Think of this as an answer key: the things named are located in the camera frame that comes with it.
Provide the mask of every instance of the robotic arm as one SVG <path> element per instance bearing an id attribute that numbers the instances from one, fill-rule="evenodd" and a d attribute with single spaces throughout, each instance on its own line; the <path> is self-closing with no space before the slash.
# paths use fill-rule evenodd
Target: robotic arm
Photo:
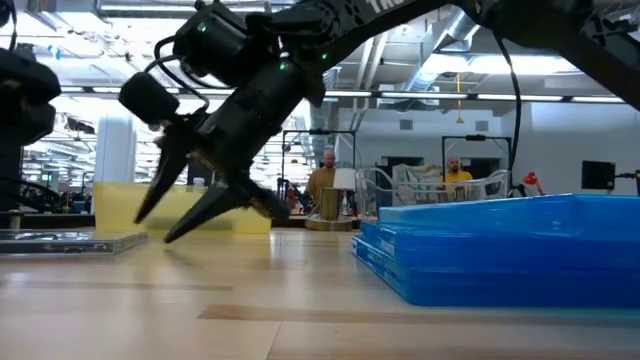
<path id="1" fill-rule="evenodd" d="M 166 72 L 163 62 L 180 60 L 187 76 L 212 75 L 235 90 L 212 114 L 205 106 L 178 115 L 178 100 L 148 71 L 122 87 L 119 100 L 125 107 L 148 124 L 165 125 L 158 172 L 136 221 L 168 191 L 189 156 L 221 174 L 227 186 L 210 187 L 166 242 L 234 208 L 253 206 L 267 217 L 288 217 L 287 206 L 249 178 L 252 159 L 303 98 L 322 103 L 324 71 L 368 38 L 448 4 L 500 38 L 555 50 L 640 109 L 640 44 L 595 14 L 590 0 L 303 0 L 244 21 L 219 2 L 197 2 L 197 13 L 174 37 L 158 43 L 148 69 L 158 65 Z M 160 58 L 160 47 L 170 42 L 173 55 Z"/>

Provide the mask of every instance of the ceiling duct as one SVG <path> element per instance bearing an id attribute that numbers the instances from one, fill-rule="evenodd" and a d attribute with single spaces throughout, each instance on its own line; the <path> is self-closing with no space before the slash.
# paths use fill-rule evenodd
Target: ceiling duct
<path id="1" fill-rule="evenodd" d="M 324 85 L 327 90 L 333 90 L 338 83 L 340 68 L 334 67 L 323 74 Z M 311 106 L 311 129 L 337 130 L 338 129 L 338 103 L 324 101 L 320 107 Z M 316 159 L 322 157 L 327 145 L 333 144 L 334 136 L 309 136 L 311 150 Z"/>
<path id="2" fill-rule="evenodd" d="M 422 39 L 420 54 L 422 64 L 409 80 L 399 86 L 381 85 L 380 90 L 425 92 L 436 81 L 440 73 L 432 73 L 427 60 L 435 51 L 466 52 L 471 49 L 473 35 L 478 26 L 467 14 L 458 7 L 454 7 L 447 18 L 430 24 Z M 394 109 L 405 112 L 411 109 L 422 109 L 433 104 L 432 100 L 389 100 L 378 101 L 378 108 Z"/>

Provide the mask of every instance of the metal frame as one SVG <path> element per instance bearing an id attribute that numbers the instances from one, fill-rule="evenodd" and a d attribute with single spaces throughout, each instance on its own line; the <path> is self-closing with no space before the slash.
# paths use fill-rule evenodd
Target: metal frame
<path id="1" fill-rule="evenodd" d="M 333 134 L 348 134 L 351 135 L 353 139 L 353 161 L 352 166 L 355 168 L 356 166 L 356 132 L 352 130 L 282 130 L 282 159 L 281 159 L 281 168 L 280 168 L 280 178 L 286 179 L 284 176 L 284 158 L 286 155 L 286 147 L 287 147 L 287 134 L 309 134 L 309 135 L 320 135 L 320 136 L 328 136 Z M 280 185 L 278 184 L 278 198 L 280 198 Z"/>
<path id="2" fill-rule="evenodd" d="M 442 179 L 446 179 L 446 143 L 448 139 L 458 139 L 464 141 L 487 141 L 487 140 L 503 140 L 507 142 L 507 161 L 511 159 L 511 138 L 508 136 L 484 136 L 484 135 L 465 135 L 465 136 L 443 136 L 442 137 Z M 513 184 L 512 174 L 509 174 L 509 183 Z"/>

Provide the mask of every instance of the stack of cases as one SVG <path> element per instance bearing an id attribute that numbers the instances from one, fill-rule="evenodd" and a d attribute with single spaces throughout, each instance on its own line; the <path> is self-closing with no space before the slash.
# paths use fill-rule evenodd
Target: stack of cases
<path id="1" fill-rule="evenodd" d="M 424 306 L 640 306 L 640 198 L 391 207 L 353 253 Z"/>

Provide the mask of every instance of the ceiling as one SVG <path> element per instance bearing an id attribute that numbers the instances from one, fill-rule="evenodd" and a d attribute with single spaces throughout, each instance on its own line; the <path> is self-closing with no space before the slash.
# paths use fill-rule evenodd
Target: ceiling
<path id="1" fill-rule="evenodd" d="M 173 0 L 170 3 L 103 0 L 97 2 L 97 8 L 96 3 L 91 0 L 58 0 L 52 2 L 53 4 L 44 2 L 45 5 L 42 5 L 42 2 L 36 5 L 33 4 L 36 2 L 28 4 L 26 0 L 22 2 L 24 4 L 21 5 L 20 1 L 17 1 L 18 7 L 23 9 L 18 15 L 18 42 L 34 45 L 34 53 L 38 61 L 49 66 L 58 75 L 61 85 L 74 87 L 121 86 L 153 59 L 154 44 L 164 37 L 173 35 L 193 12 L 192 1 L 184 0 Z M 264 1 L 223 0 L 223 2 L 227 2 L 234 11 L 241 14 L 261 11 L 264 6 Z M 290 6 L 291 3 L 290 0 L 272 0 L 271 6 L 274 11 L 277 11 Z M 599 9 L 607 13 L 615 12 L 616 18 L 637 21 L 639 7 L 637 3 L 635 7 L 631 6 L 633 1 L 598 1 L 598 3 Z M 27 5 L 44 6 L 44 8 L 33 8 Z M 406 90 L 407 82 L 422 71 L 432 77 L 429 83 L 430 91 L 512 94 L 513 86 L 505 72 L 506 63 L 499 56 L 499 48 L 492 34 L 486 29 L 477 30 L 473 36 L 469 37 L 470 41 L 467 39 L 464 42 L 454 43 L 439 54 L 425 56 L 428 55 L 424 50 L 425 35 L 435 31 L 438 24 L 447 22 L 448 17 L 454 14 L 455 10 L 455 8 L 443 8 L 433 11 L 365 42 L 335 67 L 337 76 L 332 80 L 331 87 L 338 90 Z M 3 42 L 0 45 L 8 45 L 10 34 L 11 26 L 0 29 L 0 42 Z M 523 94 L 611 95 L 599 84 L 572 68 L 570 64 L 563 63 L 562 59 L 548 51 L 525 49 L 513 43 L 507 43 L 507 47 L 514 57 L 514 62 L 517 60 L 516 64 L 522 64 L 518 71 L 521 73 L 519 82 Z M 166 47 L 163 50 L 165 54 L 169 54 L 171 48 Z M 429 66 L 422 67 L 426 58 L 428 58 L 426 64 Z M 555 69 L 558 64 L 560 67 L 557 71 L 561 74 L 550 74 L 548 70 Z M 176 66 L 169 66 L 169 68 L 179 73 Z M 155 70 L 152 74 L 165 86 L 177 87 L 164 74 Z M 222 85 L 211 77 L 203 80 Z M 75 97 L 62 96 L 55 100 L 54 105 L 65 116 L 95 126 L 100 117 L 96 109 L 100 109 L 106 101 L 113 102 L 113 100 L 75 95 Z M 368 109 L 366 116 L 362 119 L 362 135 L 372 137 L 384 135 L 385 128 L 376 123 L 381 122 L 382 120 L 379 119 L 385 116 L 392 114 L 398 116 L 398 111 L 402 113 L 410 111 L 411 116 L 415 117 L 421 117 L 424 114 L 429 114 L 431 117 L 437 114 L 449 116 L 447 114 L 457 112 L 462 106 L 465 110 L 484 111 L 482 116 L 491 118 L 501 116 L 513 107 L 513 103 L 504 101 L 469 101 L 460 104 L 458 101 L 439 100 L 423 104 L 422 107 L 416 105 L 421 104 L 416 101 L 409 104 L 406 102 L 398 104 L 398 101 L 385 104 L 375 100 L 369 101 L 368 105 L 364 102 L 357 103 L 358 109 Z M 294 119 L 293 122 L 287 122 L 285 127 L 289 126 L 290 129 L 348 128 L 353 118 L 354 102 L 350 99 L 340 99 L 329 104 L 328 106 L 337 107 L 340 111 L 323 112 L 320 116 L 314 113 L 316 110 L 308 109 L 308 105 L 306 106 L 307 109 L 298 114 L 297 125 Z M 195 107 L 197 103 L 185 101 L 183 110 Z M 428 111 L 428 113 L 421 115 L 419 111 Z M 136 172 L 140 181 L 146 181 L 153 174 L 153 171 L 147 168 L 155 166 L 155 159 L 158 156 L 157 149 L 150 142 L 159 133 L 148 130 L 142 123 L 138 128 L 140 129 L 138 138 L 141 140 L 138 156 L 141 160 L 137 164 Z M 414 135 L 420 135 L 421 131 L 414 132 Z M 322 139 L 316 142 L 309 137 L 301 139 L 303 139 L 302 145 L 305 145 L 300 149 L 304 153 L 300 154 L 302 159 L 312 158 L 314 151 L 317 154 L 319 147 L 331 141 Z M 95 135 L 68 131 L 60 125 L 45 142 L 68 146 L 73 148 L 72 152 L 86 152 L 86 156 L 82 158 L 82 161 L 86 160 L 86 162 L 77 159 L 71 161 L 78 164 L 71 170 L 80 172 L 84 167 L 89 168 L 91 161 L 95 158 L 95 141 Z M 273 146 L 273 149 L 268 149 L 265 156 L 275 156 L 270 162 L 278 163 L 277 155 L 280 152 L 280 145 L 274 143 Z M 28 158 L 43 160 L 29 161 L 47 162 L 46 156 L 43 156 L 46 153 L 37 152 L 36 149 L 32 151 L 33 153 L 27 154 Z M 304 175 L 307 170 L 302 170 L 301 174 Z"/>

